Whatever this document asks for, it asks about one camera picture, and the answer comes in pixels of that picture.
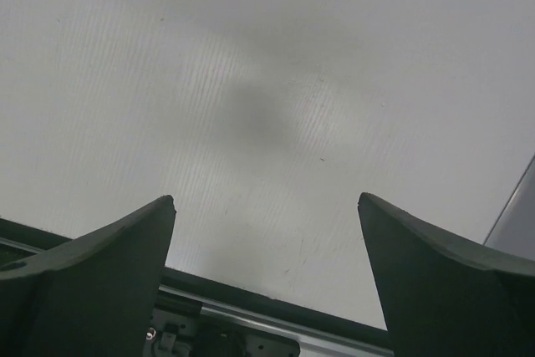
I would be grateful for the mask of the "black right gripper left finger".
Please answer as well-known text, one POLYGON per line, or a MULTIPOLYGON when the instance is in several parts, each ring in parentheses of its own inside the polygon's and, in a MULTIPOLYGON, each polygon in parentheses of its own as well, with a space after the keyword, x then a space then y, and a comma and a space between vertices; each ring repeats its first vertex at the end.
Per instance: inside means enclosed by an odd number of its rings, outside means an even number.
POLYGON ((140 356, 176 210, 162 196, 1 267, 3 356, 140 356))

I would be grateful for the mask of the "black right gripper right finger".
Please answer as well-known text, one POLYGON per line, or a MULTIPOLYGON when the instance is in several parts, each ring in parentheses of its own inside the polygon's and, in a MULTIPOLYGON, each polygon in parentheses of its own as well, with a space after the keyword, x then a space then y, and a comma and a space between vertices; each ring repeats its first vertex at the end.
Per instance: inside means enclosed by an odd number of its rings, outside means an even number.
POLYGON ((460 237, 370 193, 366 251, 397 356, 532 356, 534 263, 460 237))

